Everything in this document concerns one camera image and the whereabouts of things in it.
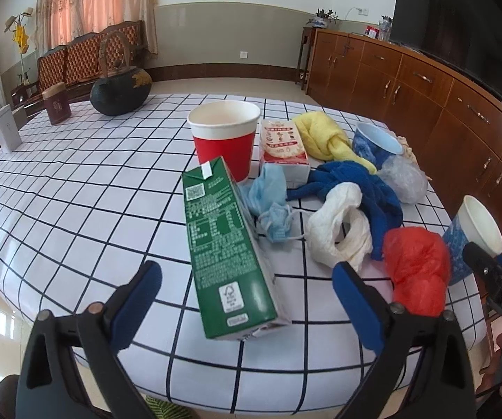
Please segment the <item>blue white paper cup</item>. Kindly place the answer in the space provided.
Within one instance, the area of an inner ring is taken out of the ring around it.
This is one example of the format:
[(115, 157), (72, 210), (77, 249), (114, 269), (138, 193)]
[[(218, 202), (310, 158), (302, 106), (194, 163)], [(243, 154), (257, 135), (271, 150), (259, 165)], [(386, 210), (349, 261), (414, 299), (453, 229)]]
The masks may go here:
[(464, 196), (442, 239), (450, 254), (450, 286), (472, 273), (462, 256), (469, 242), (475, 243), (491, 257), (502, 253), (502, 234), (496, 221), (488, 209), (471, 195)]

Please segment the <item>clear plastic bag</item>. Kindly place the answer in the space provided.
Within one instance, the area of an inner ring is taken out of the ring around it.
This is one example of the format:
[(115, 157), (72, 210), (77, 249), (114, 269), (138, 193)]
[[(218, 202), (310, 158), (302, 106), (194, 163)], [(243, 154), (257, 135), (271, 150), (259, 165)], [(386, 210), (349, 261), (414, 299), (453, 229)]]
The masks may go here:
[(404, 156), (389, 156), (377, 175), (395, 192), (401, 203), (420, 203), (428, 189), (426, 174)]

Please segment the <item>beige cloth bundle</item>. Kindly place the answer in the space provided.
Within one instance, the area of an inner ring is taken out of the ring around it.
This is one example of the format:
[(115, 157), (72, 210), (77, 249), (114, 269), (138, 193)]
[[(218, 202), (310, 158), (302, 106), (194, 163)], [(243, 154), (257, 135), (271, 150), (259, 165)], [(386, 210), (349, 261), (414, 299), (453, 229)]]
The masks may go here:
[(427, 175), (421, 168), (417, 159), (416, 154), (413, 151), (413, 148), (410, 147), (407, 139), (404, 136), (397, 136), (397, 139), (403, 148), (403, 154), (401, 157), (404, 158), (404, 161), (401, 162), (400, 171), (404, 173), (407, 177), (421, 177), (421, 175), (425, 176), (425, 179), (428, 182), (431, 182), (433, 179)]

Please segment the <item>green milk carton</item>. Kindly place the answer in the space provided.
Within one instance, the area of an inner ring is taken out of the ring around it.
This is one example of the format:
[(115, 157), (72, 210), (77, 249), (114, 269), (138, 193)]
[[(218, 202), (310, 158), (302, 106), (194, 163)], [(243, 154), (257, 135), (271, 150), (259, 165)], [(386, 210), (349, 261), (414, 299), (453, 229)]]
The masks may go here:
[(205, 335), (245, 340), (291, 323), (252, 216), (223, 158), (182, 175), (187, 243)]

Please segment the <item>red white milk carton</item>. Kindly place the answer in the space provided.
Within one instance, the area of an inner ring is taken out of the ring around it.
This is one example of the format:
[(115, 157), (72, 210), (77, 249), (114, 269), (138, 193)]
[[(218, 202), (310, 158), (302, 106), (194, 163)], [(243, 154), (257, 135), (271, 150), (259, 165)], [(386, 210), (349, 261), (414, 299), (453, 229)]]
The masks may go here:
[(291, 120), (267, 120), (260, 124), (259, 165), (282, 166), (288, 189), (307, 184), (311, 165), (297, 126)]

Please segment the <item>red paper cup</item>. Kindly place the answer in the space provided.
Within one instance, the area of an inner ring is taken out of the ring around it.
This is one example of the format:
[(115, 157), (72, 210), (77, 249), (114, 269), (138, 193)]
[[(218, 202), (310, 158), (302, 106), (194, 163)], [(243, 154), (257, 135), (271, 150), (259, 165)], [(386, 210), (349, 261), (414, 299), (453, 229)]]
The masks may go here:
[(187, 117), (200, 164), (222, 157), (234, 180), (251, 169), (260, 109), (251, 102), (219, 100), (202, 104)]

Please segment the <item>red plastic bag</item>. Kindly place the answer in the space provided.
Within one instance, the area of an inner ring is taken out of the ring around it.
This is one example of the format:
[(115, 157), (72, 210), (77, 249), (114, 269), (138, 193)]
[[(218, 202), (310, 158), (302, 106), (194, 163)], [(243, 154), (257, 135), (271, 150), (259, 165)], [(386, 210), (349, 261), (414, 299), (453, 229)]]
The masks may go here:
[(451, 259), (441, 236), (422, 227), (403, 227), (384, 236), (384, 266), (393, 301), (414, 315), (438, 317), (445, 308)]

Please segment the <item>blue towel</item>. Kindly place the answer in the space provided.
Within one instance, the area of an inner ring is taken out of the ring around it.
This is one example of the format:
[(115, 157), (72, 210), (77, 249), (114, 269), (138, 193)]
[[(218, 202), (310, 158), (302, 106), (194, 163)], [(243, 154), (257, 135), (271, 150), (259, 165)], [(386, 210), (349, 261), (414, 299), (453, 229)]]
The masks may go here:
[(363, 195), (360, 210), (368, 218), (372, 236), (371, 258), (382, 261), (384, 235), (403, 224), (404, 213), (393, 189), (361, 164), (354, 161), (321, 164), (310, 171), (307, 184), (287, 191), (287, 199), (316, 196), (325, 201), (328, 193), (342, 183), (356, 184), (360, 188)]

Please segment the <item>checkered white tablecloth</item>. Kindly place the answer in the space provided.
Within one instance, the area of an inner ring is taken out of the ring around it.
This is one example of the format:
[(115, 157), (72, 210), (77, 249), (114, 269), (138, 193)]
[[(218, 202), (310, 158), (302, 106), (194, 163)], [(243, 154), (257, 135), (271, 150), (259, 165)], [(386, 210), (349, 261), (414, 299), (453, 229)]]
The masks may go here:
[(0, 152), (0, 295), (28, 322), (42, 310), (80, 313), (151, 260), (161, 268), (161, 289), (119, 355), (141, 391), (223, 413), (341, 407), (374, 354), (336, 297), (331, 269), (307, 242), (317, 197), (290, 203), (287, 240), (273, 243), (251, 230), (288, 323), (242, 340), (205, 334), (184, 177), (200, 167), (187, 118), (214, 101), (154, 95), (115, 117), (81, 102), (60, 125), (45, 112), (34, 116), (21, 129), (21, 145)]

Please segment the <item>blue paper cup lying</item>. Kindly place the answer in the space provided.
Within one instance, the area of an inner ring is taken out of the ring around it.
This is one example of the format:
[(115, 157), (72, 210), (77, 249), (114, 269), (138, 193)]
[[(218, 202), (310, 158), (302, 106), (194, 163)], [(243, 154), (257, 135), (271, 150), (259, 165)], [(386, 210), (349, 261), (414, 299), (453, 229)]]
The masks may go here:
[(364, 122), (359, 122), (356, 126), (352, 149), (378, 169), (389, 157), (404, 154), (404, 148), (395, 135), (384, 128)]

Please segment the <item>yellow towel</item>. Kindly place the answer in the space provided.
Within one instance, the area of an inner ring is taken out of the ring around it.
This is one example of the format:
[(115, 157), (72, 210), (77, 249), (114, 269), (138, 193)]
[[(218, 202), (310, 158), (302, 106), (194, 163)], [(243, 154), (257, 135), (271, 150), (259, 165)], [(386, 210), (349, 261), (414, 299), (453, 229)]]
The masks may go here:
[(324, 112), (304, 112), (292, 122), (308, 155), (325, 162), (351, 161), (361, 164), (370, 174), (377, 172), (374, 164), (353, 151), (348, 135)]

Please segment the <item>light blue face mask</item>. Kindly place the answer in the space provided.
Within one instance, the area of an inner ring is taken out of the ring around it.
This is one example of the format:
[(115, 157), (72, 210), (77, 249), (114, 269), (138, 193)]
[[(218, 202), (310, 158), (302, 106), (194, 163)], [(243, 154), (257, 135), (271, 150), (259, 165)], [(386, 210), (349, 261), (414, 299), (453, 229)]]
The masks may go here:
[(271, 243), (303, 237), (292, 234), (294, 218), (299, 210), (287, 203), (286, 178), (280, 164), (263, 164), (259, 177), (241, 183), (239, 192), (257, 231)]

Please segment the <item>brown tea canister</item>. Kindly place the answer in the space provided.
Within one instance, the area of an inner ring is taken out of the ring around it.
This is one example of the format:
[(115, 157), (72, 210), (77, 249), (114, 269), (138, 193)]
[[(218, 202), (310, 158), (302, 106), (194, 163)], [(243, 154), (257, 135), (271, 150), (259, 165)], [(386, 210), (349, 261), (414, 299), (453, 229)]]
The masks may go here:
[(62, 81), (46, 88), (42, 96), (52, 125), (60, 124), (69, 119), (71, 110), (65, 84)]

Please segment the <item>black iron teapot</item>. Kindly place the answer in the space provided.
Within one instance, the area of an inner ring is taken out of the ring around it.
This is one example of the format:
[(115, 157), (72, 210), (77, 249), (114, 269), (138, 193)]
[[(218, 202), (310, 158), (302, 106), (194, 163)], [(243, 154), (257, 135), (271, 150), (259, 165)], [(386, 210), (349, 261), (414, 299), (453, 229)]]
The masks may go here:
[[(106, 48), (114, 36), (121, 42), (124, 65), (111, 74), (106, 60)], [(152, 89), (153, 80), (145, 69), (131, 65), (130, 44), (121, 31), (112, 31), (103, 38), (98, 61), (101, 76), (90, 92), (92, 106), (105, 116), (125, 115), (141, 107)]]

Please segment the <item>coat stand with hats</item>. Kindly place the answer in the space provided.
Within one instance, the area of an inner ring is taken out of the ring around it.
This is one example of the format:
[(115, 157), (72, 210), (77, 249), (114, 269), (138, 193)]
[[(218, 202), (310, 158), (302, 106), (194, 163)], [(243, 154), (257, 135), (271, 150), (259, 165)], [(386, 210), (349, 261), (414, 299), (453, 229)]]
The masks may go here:
[(13, 42), (16, 44), (20, 55), (21, 73), (19, 77), (23, 85), (29, 84), (29, 76), (24, 63), (24, 57), (29, 51), (29, 35), (27, 34), (25, 24), (33, 15), (33, 12), (34, 9), (28, 7), (18, 15), (9, 17), (5, 23), (5, 32), (10, 31), (13, 34)]

